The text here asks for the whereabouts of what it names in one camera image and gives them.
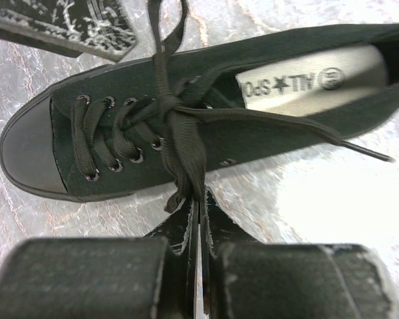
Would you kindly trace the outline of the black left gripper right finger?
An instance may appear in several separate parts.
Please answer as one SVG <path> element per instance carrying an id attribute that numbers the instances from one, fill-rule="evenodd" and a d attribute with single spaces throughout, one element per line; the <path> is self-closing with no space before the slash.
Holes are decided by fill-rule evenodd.
<path id="1" fill-rule="evenodd" d="M 210 189 L 200 229 L 210 318 L 399 318 L 390 274 L 363 245 L 262 243 L 223 211 Z"/>

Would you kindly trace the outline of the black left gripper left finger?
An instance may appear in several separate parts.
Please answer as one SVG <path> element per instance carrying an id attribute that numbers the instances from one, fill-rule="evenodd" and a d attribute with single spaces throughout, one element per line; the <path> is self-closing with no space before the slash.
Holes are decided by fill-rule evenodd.
<path id="1" fill-rule="evenodd" d="M 143 237 L 36 238 L 0 269 L 0 318 L 193 318 L 199 205 Z"/>

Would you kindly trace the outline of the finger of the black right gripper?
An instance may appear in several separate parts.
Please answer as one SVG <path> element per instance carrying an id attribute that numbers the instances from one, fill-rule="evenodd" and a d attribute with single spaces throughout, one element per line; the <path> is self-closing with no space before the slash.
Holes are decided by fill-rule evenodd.
<path id="1" fill-rule="evenodd" d="M 0 39 L 59 55 L 112 62 L 138 43 L 120 1 L 0 1 Z"/>

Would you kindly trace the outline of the black shoelace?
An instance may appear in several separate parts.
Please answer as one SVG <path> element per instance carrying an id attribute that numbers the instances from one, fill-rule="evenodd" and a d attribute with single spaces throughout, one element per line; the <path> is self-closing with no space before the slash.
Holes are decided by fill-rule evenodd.
<path id="1" fill-rule="evenodd" d="M 206 150 L 198 132 L 199 122 L 218 120 L 258 120 L 269 124 L 279 124 L 295 129 L 309 131 L 326 142 L 351 149 L 378 160 L 394 162 L 394 158 L 374 152 L 343 140 L 340 134 L 316 121 L 295 116 L 286 116 L 247 110 L 196 109 L 188 108 L 172 91 L 168 82 L 167 63 L 176 52 L 184 37 L 188 3 L 182 1 L 182 14 L 179 23 L 166 39 L 160 36 L 160 1 L 148 2 L 148 14 L 156 53 L 152 57 L 158 87 L 156 104 L 162 123 L 166 127 L 164 139 L 160 141 L 160 151 L 164 167 L 174 176 L 176 192 L 168 199 L 164 210 L 176 210 L 182 199 L 194 195 L 201 199 L 205 190 Z M 96 127 L 103 113 L 91 114 L 88 104 L 90 98 L 80 95 L 70 110 L 72 146 L 79 172 L 87 181 L 97 181 L 100 172 L 94 163 L 91 151 L 95 150 L 102 160 L 110 159 L 110 149 L 103 137 L 96 133 Z"/>

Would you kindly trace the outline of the black canvas sneaker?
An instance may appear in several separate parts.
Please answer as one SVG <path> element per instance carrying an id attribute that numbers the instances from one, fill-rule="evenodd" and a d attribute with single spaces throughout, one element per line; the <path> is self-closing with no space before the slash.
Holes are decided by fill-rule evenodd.
<path id="1" fill-rule="evenodd" d="M 365 134 L 399 109 L 399 23 L 292 29 L 184 51 L 167 64 L 207 170 Z M 4 127 L 0 164 L 30 194 L 87 203 L 169 183 L 152 58 L 50 85 Z M 299 122 L 319 128 L 298 128 Z"/>

